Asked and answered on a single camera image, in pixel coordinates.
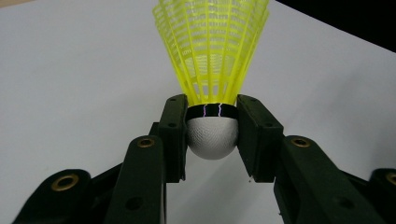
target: black stripe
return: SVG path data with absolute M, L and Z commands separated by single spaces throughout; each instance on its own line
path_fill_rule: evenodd
M 187 109 L 186 120 L 205 117 L 237 119 L 238 110 L 233 105 L 225 104 L 195 105 Z

